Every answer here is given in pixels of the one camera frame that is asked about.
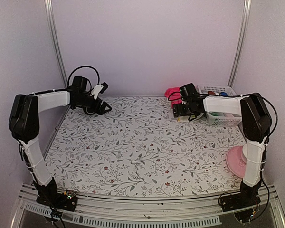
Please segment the pink towel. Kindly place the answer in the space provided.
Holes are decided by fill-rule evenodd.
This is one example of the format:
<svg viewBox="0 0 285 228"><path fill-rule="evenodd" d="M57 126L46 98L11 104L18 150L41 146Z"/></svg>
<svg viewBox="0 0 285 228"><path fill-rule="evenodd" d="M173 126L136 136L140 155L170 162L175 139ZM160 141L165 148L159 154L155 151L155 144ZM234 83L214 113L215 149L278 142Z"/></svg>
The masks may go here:
<svg viewBox="0 0 285 228"><path fill-rule="evenodd" d="M174 104L176 105L182 103L182 96L179 87L168 88L164 95L171 103L171 108L173 108Z"/></svg>

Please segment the green yellow patterned towel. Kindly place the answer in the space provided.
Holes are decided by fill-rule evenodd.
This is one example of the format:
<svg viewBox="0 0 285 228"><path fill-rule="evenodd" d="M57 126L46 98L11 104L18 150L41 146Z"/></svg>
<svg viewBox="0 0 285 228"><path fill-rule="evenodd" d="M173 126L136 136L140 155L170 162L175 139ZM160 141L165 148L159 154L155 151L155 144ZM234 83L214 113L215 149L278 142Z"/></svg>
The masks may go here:
<svg viewBox="0 0 285 228"><path fill-rule="evenodd" d="M180 116L177 118L177 121L179 123L191 122L191 121L195 121L195 120L200 119L203 115L204 115L204 113L201 113L199 115L192 114L192 115L188 115L188 116Z"/></svg>

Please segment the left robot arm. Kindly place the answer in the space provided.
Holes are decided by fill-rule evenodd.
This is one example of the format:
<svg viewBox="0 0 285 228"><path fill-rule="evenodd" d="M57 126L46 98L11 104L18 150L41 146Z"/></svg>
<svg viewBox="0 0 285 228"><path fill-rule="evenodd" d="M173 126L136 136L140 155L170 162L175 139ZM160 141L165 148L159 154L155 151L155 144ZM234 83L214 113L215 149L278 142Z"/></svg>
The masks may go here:
<svg viewBox="0 0 285 228"><path fill-rule="evenodd" d="M111 106L99 98L107 88L106 82L98 81L90 86L90 80L70 74L67 87L31 93L18 94L12 105L9 129L12 137L18 141L22 159L27 163L35 183L46 187L54 183L49 173L39 145L39 114L50 109L68 106L81 108L87 115L103 115L111 111Z"/></svg>

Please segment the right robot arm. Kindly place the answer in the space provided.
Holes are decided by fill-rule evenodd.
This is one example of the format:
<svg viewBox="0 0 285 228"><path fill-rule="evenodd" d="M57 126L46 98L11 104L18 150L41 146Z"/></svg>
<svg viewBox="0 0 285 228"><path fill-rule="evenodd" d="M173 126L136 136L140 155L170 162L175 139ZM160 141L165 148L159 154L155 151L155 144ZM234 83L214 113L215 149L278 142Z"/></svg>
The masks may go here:
<svg viewBox="0 0 285 228"><path fill-rule="evenodd" d="M266 148L269 138L277 127L267 108L271 103L259 93L245 95L201 94L194 84L186 84L176 91L179 97L168 96L172 102L174 117L186 116L188 121L195 120L202 113L235 114L242 119L246 144L246 169L240 184L236 203L246 207L257 195L263 183L263 168L266 162Z"/></svg>

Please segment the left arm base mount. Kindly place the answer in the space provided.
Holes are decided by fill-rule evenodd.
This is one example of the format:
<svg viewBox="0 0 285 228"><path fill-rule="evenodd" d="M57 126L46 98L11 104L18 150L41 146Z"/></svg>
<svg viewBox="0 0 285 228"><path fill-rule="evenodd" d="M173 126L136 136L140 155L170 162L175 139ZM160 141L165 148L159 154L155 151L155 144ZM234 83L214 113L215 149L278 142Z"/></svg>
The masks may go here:
<svg viewBox="0 0 285 228"><path fill-rule="evenodd" d="M66 211L74 212L77 206L78 197L73 196L69 198L64 193L47 193L42 190L38 190L37 203L52 207L53 209L62 209Z"/></svg>

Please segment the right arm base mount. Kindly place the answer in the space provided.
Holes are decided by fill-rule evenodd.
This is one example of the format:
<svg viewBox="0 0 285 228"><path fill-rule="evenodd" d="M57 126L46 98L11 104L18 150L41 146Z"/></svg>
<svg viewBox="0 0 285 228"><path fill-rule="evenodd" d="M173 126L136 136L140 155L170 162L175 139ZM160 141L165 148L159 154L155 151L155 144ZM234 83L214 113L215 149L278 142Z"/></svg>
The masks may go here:
<svg viewBox="0 0 285 228"><path fill-rule="evenodd" d="M231 194L227 192L221 194L218 199L218 204L221 206L223 212L256 206L260 202L261 200L258 195L251 199L245 199L241 197L240 193Z"/></svg>

